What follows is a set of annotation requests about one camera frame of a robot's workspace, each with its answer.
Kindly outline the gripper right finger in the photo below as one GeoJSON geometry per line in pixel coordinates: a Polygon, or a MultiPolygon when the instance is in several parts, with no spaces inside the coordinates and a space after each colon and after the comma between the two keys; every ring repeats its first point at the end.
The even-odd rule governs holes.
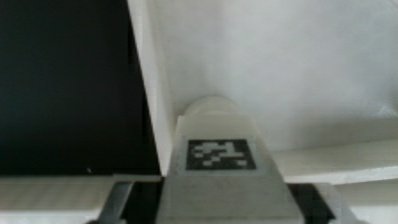
{"type": "Polygon", "coordinates": [[[289,183],[303,224],[360,224],[335,187],[328,183],[289,183]]]}

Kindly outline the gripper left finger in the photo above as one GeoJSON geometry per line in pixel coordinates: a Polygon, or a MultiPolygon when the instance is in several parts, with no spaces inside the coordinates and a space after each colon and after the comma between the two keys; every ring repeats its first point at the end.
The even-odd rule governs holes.
{"type": "Polygon", "coordinates": [[[157,201],[157,182],[117,182],[97,218],[86,224],[154,224],[157,201]]]}

